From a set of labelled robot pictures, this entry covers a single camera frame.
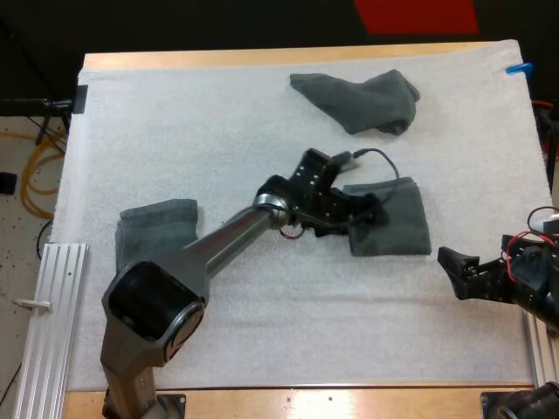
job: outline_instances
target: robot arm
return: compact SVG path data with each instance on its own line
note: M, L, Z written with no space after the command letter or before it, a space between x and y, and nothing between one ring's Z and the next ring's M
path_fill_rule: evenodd
M382 210L375 196L347 196L332 188L351 157L346 153L331 158L309 149L291 178L272 176L253 205L220 229L118 272L102 300L107 316L101 350L108 382L106 417L181 417L175 399L156 396L153 367L170 361L197 329L208 304L210 279L264 231L301 224L319 237L345 234L356 221L374 221Z

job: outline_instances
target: wooden board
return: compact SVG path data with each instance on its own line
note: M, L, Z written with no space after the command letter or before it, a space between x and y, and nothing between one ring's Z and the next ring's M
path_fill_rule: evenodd
M230 65L278 65L309 62L408 57L443 54L487 45L481 42L332 46L322 48L284 48L269 50L121 52L87 54L84 68L122 70L140 68L215 67Z
M126 52L87 54L84 68L95 70L280 65L348 59L431 55L486 43L366 45L271 50ZM187 417L219 419L480 419L484 391L531 389L519 383L402 384L401 388L299 388L189 390ZM65 419L101 418L104 392L68 392Z
M481 419L483 391L531 388L192 390L188 419ZM64 419L101 418L105 394L67 393Z

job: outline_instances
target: gray towel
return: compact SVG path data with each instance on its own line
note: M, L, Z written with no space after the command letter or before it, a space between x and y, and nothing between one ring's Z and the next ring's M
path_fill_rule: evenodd
M351 83L326 74L292 74L291 86L349 134L376 128L400 135L416 116L419 91L398 70Z
M115 233L116 270L194 242L197 221L193 199L171 199L122 211Z
M383 199L395 181L369 185L346 185L343 192L363 196L376 194ZM354 256L428 255L431 253L429 227L421 193L410 177L400 179L396 192L383 206L386 217L374 223L349 227L349 247Z

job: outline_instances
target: black cable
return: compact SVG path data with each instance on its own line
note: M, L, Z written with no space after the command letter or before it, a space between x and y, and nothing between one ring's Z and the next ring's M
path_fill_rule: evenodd
M32 117L28 116L27 119L30 120L31 122L33 122L33 123L34 123L35 125L37 125L38 127L41 127L41 126L39 125L39 123L36 122ZM60 134L60 132L58 132L56 129L53 129L53 128L51 128L51 127L46 127L46 130L47 130L47 131L50 131L51 133L56 134L56 135Z
M528 230L530 230L531 233L536 234L537 236L538 235L547 236L543 231L538 231L536 229L533 229L532 226L530 225L530 221L532 221L532 216L534 216L536 212L539 212L541 210L553 210L555 212L559 212L559 208L552 207L552 206L543 206L543 207L532 209L528 214L528 219L526 220L526 224L528 225Z
M64 151L64 149L56 143L56 141L49 135L49 133L46 132L46 130L43 127L41 127L41 125L38 122L36 122L30 116L28 116L27 119L30 120L32 123L34 123L36 126L38 126L38 128L41 130L41 133L47 136L47 138L51 141L52 145L56 147L60 153L62 153L63 155L66 154L66 151Z
M278 205L273 205L270 203L261 203L261 204L255 204L252 206L252 208L268 208L270 210L278 210L278 211L283 211L286 212L287 214L289 214L290 216L295 216L297 218L299 218L299 222L301 221L308 221L310 223L314 223L324 229L328 229L328 230L345 230L347 229L350 225L356 224L356 223L360 223L361 221L365 220L366 218L368 218L373 211L375 211L377 209L378 206L383 205L385 203L387 203L391 197L394 196L394 194L396 193L396 189L397 186L399 184L400 181L400 173L398 172L398 169L396 167L396 164L394 164L394 162L389 158L388 155L386 155L382 150L379 150L378 148L364 148L361 150L357 150L353 153L353 157L355 159L361 157L362 155L365 155L369 152L375 152L380 154L384 160L386 160L392 167L392 169L394 170L394 174L396 175L396 179L394 180L394 186L392 187L392 191L379 203L375 203L373 205L371 205L371 207L369 209L366 209L364 212L362 212L361 214L352 217L351 219L349 219L346 222L343 223L331 223L329 221L323 220L317 216L311 216L305 212L301 212L295 209L286 209L283 207L280 207Z
M43 257L41 256L41 250L39 249L41 243L41 237L45 234L45 230L48 228L49 225L52 224L52 220L49 220L45 223L45 225L41 228L41 231L37 235L37 242L35 243L35 251L37 252L37 257L41 260Z
M14 383L14 381L16 380L17 375L19 374L19 370L21 369L21 363L19 364L19 367L17 367L16 372L14 373L14 375L11 377L10 382L8 383L8 387L6 387L6 389L3 392L2 395L2 399L0 399L0 406L2 406L3 401L6 400L6 395L8 395L8 392L10 391L10 387L11 385Z

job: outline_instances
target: gray cloth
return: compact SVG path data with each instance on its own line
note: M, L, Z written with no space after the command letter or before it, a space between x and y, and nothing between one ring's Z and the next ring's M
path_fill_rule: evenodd
M351 83L326 74L292 74L291 86L349 134L376 128L400 135L416 116L419 91L398 70Z
M171 199L121 212L115 233L116 270L197 240L197 202Z
M395 181L370 185L346 185L350 195L376 194L383 199ZM374 223L359 223L349 227L349 246L354 256L429 255L431 240L425 219L421 193L410 178L400 179L391 199L383 205L386 217Z

